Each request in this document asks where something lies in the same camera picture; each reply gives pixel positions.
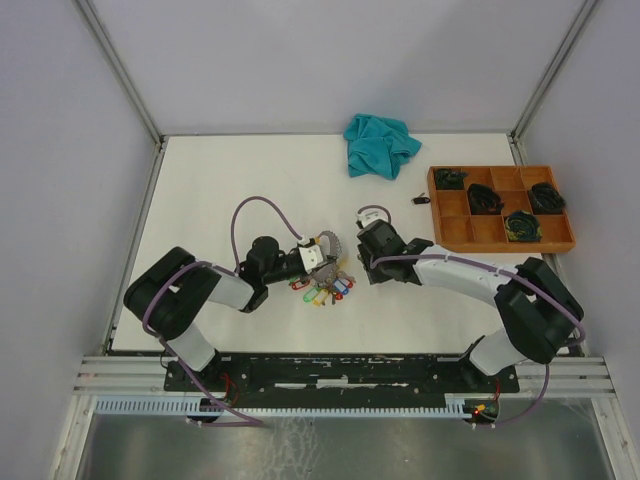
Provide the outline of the large metal keyring yellow handle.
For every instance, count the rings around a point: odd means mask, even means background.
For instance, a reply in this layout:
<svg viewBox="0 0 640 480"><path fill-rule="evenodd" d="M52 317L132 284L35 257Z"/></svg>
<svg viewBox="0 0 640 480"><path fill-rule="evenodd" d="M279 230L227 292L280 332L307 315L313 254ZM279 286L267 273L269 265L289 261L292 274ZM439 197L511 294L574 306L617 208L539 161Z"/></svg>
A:
<svg viewBox="0 0 640 480"><path fill-rule="evenodd" d="M338 236L324 230L305 245L294 250L299 253L303 272L288 279L294 291L303 291L306 304L323 307L344 299L356 281L344 271L347 254L343 252Z"/></svg>

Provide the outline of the blue key tag key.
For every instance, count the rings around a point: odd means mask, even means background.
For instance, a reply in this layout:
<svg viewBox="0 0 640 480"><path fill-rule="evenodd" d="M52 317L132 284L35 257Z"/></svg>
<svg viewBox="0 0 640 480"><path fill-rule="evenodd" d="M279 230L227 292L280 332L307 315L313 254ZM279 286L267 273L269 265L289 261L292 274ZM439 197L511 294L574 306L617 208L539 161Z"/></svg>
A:
<svg viewBox="0 0 640 480"><path fill-rule="evenodd" d="M340 295L344 296L353 288L353 283L347 279L338 278L334 281L333 286Z"/></svg>

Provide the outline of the yellow key tag key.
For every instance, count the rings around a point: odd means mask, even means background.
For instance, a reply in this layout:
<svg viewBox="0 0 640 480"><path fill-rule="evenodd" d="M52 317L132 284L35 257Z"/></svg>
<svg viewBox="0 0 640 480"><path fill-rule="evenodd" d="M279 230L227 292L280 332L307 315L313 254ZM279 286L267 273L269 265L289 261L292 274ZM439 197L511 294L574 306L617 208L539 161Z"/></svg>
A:
<svg viewBox="0 0 640 480"><path fill-rule="evenodd" d="M327 297L328 294L326 292L321 292L313 299L313 304L316 306L323 305Z"/></svg>

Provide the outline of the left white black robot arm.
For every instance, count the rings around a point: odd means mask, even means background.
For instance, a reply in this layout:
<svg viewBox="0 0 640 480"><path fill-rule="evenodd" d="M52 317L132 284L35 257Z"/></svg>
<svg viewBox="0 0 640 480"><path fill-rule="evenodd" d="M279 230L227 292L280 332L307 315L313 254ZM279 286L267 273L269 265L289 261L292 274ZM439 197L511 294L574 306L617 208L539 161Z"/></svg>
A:
<svg viewBox="0 0 640 480"><path fill-rule="evenodd" d="M123 303L146 333L186 363L187 379L198 389L209 390L219 383L221 366L214 360L218 354L214 344L195 324L203 306L210 302L251 313L267 299L271 284L291 279L330 281L341 256L340 241L331 231L289 252L281 250L273 237L258 237L237 273L174 247L128 287Z"/></svg>

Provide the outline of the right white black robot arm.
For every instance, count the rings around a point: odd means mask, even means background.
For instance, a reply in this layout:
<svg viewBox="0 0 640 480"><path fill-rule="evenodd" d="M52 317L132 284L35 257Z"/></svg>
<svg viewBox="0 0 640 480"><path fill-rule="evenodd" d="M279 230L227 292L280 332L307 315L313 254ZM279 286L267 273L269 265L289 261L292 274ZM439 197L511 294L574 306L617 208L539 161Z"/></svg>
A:
<svg viewBox="0 0 640 480"><path fill-rule="evenodd" d="M585 340L584 310L541 259L514 266L484 263L415 238L405 242L387 220L358 220L359 259L372 284L390 280L443 288L497 309L502 327L462 356L459 379L481 391L507 367L549 364L558 351Z"/></svg>

